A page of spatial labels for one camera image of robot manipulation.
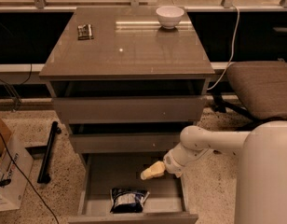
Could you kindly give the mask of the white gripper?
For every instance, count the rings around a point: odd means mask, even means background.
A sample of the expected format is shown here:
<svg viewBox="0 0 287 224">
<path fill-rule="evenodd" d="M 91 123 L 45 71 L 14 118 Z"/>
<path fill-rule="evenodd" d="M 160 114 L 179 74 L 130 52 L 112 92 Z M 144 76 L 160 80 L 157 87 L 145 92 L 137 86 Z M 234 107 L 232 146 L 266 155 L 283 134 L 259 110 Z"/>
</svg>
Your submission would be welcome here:
<svg viewBox="0 0 287 224">
<path fill-rule="evenodd" d="M 209 150 L 207 148 L 188 148 L 182 143 L 172 148 L 163 157 L 163 161 L 157 161 L 147 169 L 141 172 L 141 179 L 147 180 L 163 176 L 165 170 L 179 178 L 184 168 L 189 162 L 197 161 L 204 156 Z"/>
</svg>

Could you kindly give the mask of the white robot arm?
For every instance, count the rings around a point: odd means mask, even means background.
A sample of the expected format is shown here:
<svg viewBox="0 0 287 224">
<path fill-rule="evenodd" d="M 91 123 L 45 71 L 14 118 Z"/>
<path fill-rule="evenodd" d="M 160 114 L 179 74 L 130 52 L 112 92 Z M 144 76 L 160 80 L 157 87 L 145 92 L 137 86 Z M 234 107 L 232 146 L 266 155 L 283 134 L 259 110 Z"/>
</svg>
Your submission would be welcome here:
<svg viewBox="0 0 287 224">
<path fill-rule="evenodd" d="M 239 157 L 234 224 L 287 224 L 287 121 L 239 132 L 187 126 L 178 145 L 142 171 L 141 179 L 166 172 L 179 177 L 189 162 L 210 150 Z"/>
</svg>

